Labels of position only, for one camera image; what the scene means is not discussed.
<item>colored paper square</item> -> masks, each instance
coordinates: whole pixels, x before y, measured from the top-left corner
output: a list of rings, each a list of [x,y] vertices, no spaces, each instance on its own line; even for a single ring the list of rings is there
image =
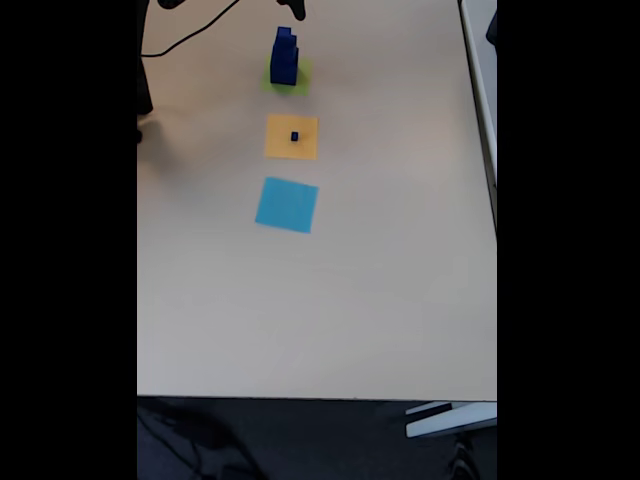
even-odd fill
[[[265,92],[276,92],[283,95],[309,95],[309,85],[311,84],[311,60],[300,58],[298,60],[298,78],[295,85],[280,85],[271,83],[271,55],[267,58],[267,63],[262,73],[262,90]]]
[[[262,188],[256,223],[311,233],[318,187],[267,177]]]
[[[291,132],[298,132],[297,141],[291,141]],[[317,117],[269,115],[264,155],[274,158],[316,160],[318,158]]]

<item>cable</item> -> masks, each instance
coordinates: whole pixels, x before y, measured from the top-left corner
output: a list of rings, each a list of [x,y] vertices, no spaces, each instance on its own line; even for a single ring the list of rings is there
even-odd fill
[[[238,3],[240,0],[234,0],[227,8],[225,8],[223,11],[221,11],[218,16],[216,18],[214,18],[213,20],[211,20],[209,23],[207,23],[204,27],[202,27],[199,30],[196,30],[193,33],[190,33],[189,35],[187,35],[186,37],[184,37],[182,40],[178,40],[176,43],[174,43],[173,45],[171,45],[169,48],[167,48],[164,52],[162,53],[143,53],[142,55],[140,55],[141,57],[144,58],[157,58],[157,57],[162,57],[164,55],[166,55],[167,53],[169,53],[171,50],[173,50],[174,48],[176,48],[178,45],[186,42],[187,40],[189,40],[191,37],[195,37],[197,34],[204,32],[207,28],[209,28],[211,25],[213,25],[214,23],[216,23],[220,17],[222,17],[225,13],[227,13],[229,10],[231,10],[231,8]]]
[[[171,453],[173,453],[175,455],[175,457],[180,460],[182,463],[184,463],[187,467],[189,467],[190,470],[192,470],[194,473],[197,473],[198,475],[202,475],[200,473],[200,470],[198,469],[196,472],[196,467],[194,467],[193,465],[191,465],[191,463],[189,461],[187,461],[187,459],[185,459],[182,455],[180,455],[170,444],[169,442],[167,442],[164,438],[162,438],[160,435],[158,435],[156,432],[154,432],[153,430],[151,430],[149,428],[149,426],[145,423],[144,420],[142,420],[142,417],[140,416],[139,413],[136,412],[136,415],[138,416],[138,420],[140,421],[140,423],[142,424],[142,426],[144,427],[144,429],[149,432],[149,435],[151,435],[153,438],[155,438],[157,441],[159,441],[162,445],[165,446],[165,448],[167,450],[169,450]],[[198,464],[201,463],[201,459],[200,459],[200,455],[198,454]]]

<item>dark carpet floor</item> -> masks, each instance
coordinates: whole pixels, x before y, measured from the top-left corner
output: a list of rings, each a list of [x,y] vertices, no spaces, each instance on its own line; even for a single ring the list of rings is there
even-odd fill
[[[415,402],[165,399],[223,420],[250,449],[269,480],[449,480],[454,436],[408,439],[404,411]],[[190,462],[189,442],[152,415],[143,418]],[[497,427],[469,432],[482,480],[495,480]],[[202,471],[245,465],[233,450],[200,449]],[[139,480],[194,480],[138,422]]]

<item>black cable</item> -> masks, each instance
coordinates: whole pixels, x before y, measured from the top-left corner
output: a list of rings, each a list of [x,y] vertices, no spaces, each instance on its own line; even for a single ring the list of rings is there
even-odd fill
[[[193,474],[191,475],[191,478],[198,478],[198,476],[201,476],[201,471],[202,471],[202,457],[200,456],[200,451],[198,450],[198,447],[196,446],[195,442],[193,440],[191,440],[191,450],[193,450],[193,455],[196,457],[196,467],[193,470]]]
[[[156,58],[156,57],[162,57],[163,55],[166,55],[167,53],[169,53],[171,50],[173,50],[174,48],[176,48],[178,45],[186,42],[187,40],[189,40],[191,37],[195,37],[197,34],[204,32],[207,28],[209,28],[211,25],[213,25],[214,23],[216,23],[220,17],[222,17],[225,13],[227,13],[229,10],[231,10],[231,8],[238,3],[240,0],[234,0],[227,8],[225,8],[223,11],[221,11],[218,16],[216,18],[214,18],[213,20],[211,20],[209,23],[207,23],[204,27],[202,27],[199,30],[196,30],[193,33],[190,33],[189,35],[187,35],[186,37],[184,37],[182,40],[178,40],[176,43],[174,43],[173,45],[171,45],[169,48],[167,48],[164,52],[162,53],[143,53],[142,55],[140,55],[141,57],[144,58]]]
[[[186,458],[184,458],[182,455],[180,455],[175,448],[173,448],[169,442],[167,442],[164,438],[162,438],[160,435],[158,435],[156,432],[154,432],[153,430],[151,430],[149,428],[149,426],[145,423],[144,420],[142,420],[142,417],[140,416],[139,413],[136,412],[136,415],[138,416],[138,420],[140,421],[140,423],[142,424],[142,426],[144,427],[144,429],[149,432],[149,435],[151,435],[153,438],[155,438],[157,441],[159,441],[162,445],[165,446],[165,448],[167,450],[169,450],[171,453],[173,453],[175,455],[175,457],[180,460],[182,463],[184,463],[187,467],[189,467],[190,470],[192,470],[193,472],[196,472],[195,467],[193,465],[191,465],[191,463],[189,461],[187,461]]]

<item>blue block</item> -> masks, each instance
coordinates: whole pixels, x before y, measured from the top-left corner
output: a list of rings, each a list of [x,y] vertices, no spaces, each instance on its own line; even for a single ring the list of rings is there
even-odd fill
[[[256,223],[311,233],[318,187],[267,177],[262,188]]]
[[[291,28],[278,27],[276,40],[271,50],[271,83],[295,85],[298,81],[297,37],[291,34]]]

